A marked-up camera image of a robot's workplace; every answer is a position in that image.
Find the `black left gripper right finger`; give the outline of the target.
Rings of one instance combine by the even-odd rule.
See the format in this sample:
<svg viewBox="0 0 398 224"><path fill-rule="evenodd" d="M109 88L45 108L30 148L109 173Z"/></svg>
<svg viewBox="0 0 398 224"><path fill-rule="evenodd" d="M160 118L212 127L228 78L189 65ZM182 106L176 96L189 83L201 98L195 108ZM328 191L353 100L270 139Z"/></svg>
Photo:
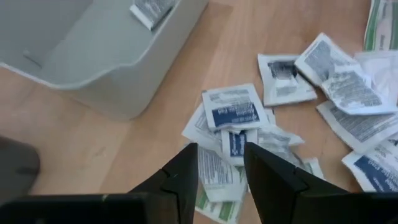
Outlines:
<svg viewBox="0 0 398 224"><path fill-rule="evenodd" d="M347 191L249 142L244 165L262 223L344 223Z"/></svg>

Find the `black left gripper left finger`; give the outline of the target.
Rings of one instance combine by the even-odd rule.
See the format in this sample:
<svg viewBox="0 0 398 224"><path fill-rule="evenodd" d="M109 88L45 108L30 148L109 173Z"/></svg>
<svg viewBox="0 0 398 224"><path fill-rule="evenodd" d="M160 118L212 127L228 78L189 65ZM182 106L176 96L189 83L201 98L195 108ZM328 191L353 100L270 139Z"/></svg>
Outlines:
<svg viewBox="0 0 398 224"><path fill-rule="evenodd" d="M129 191L132 223L192 223L198 189L198 144L187 144L156 173Z"/></svg>

